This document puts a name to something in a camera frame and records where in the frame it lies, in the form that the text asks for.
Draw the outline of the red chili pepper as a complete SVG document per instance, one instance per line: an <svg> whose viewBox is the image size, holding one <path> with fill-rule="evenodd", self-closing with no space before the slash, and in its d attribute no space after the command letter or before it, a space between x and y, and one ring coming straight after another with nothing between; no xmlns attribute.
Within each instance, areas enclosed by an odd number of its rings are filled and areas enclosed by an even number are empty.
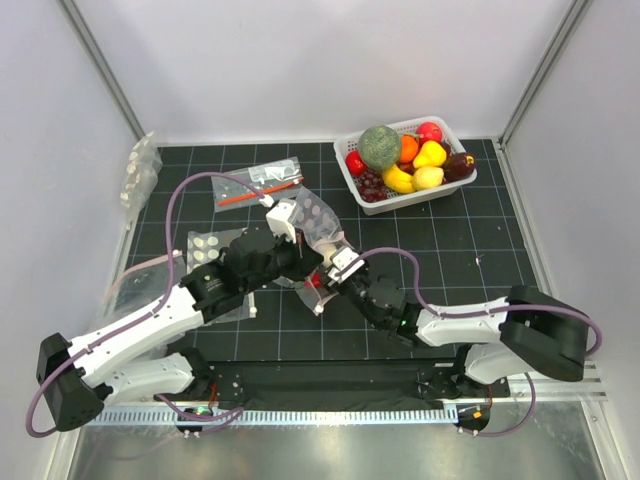
<svg viewBox="0 0 640 480"><path fill-rule="evenodd" d="M321 274L318 272L315 272L312 275L310 275L305 281L305 287L306 288L322 288L323 282L322 282Z"/></svg>

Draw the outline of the pink zipper dotted bag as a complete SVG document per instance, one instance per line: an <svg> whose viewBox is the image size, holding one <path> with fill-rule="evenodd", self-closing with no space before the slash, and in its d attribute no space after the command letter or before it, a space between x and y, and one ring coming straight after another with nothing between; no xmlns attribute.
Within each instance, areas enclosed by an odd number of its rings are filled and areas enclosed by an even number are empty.
<svg viewBox="0 0 640 480"><path fill-rule="evenodd" d="M294 218L294 226L296 231L302 232L306 243L311 248L318 242L326 241L334 243L338 248L348 246L353 249L345 238L337 215L320 197L310 190L302 188L296 198L292 200L295 200L298 206L298 213ZM305 281L310 275L304 281L296 282L280 277L276 280L276 283L293 289L305 306L314 315L318 316L324 312L325 306L337 295L337 292L331 291L326 287L327 267L321 263L313 271L313 273L315 272L321 274L322 288L305 287Z"/></svg>

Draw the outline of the yellow lemon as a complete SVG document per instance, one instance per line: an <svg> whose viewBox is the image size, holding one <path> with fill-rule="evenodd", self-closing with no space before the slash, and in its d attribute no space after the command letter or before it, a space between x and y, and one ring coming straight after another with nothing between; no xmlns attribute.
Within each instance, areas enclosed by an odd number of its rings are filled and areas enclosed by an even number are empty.
<svg viewBox="0 0 640 480"><path fill-rule="evenodd" d="M444 170L440 167L423 166L412 176L412 186L415 191L423 191L439 187L444 180Z"/></svg>

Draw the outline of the yellow red peach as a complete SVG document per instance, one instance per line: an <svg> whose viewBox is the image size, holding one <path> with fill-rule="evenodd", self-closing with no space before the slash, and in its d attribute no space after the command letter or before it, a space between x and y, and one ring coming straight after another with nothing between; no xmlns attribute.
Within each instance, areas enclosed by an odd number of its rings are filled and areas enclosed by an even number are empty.
<svg viewBox="0 0 640 480"><path fill-rule="evenodd" d="M447 159L447 151L443 146L433 140L426 141L420 152L413 160L413 167L419 169L422 167L441 167Z"/></svg>

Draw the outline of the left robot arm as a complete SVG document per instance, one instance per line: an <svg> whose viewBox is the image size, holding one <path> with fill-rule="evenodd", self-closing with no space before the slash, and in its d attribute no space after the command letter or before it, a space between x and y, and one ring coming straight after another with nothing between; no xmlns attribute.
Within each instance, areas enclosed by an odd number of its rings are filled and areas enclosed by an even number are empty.
<svg viewBox="0 0 640 480"><path fill-rule="evenodd" d="M55 430L73 430L97 416L103 402L95 382L107 368L239 308L246 295L271 281L301 281L322 261L301 231L288 238L248 230L131 317L81 339L67 340L59 333L45 338L36 370L37 396L46 401Z"/></svg>

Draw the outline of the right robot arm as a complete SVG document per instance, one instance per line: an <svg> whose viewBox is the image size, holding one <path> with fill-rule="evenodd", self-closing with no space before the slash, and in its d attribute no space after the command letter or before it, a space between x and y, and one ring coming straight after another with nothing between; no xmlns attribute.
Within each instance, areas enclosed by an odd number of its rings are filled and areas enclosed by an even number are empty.
<svg viewBox="0 0 640 480"><path fill-rule="evenodd" d="M323 282L375 329L406 345L463 345L462 364L450 372L460 395L515 374L538 372L564 382L584 376L585 314L535 288L515 286L485 303L438 306L409 300L388 278L372 280L366 265L346 273L332 267Z"/></svg>

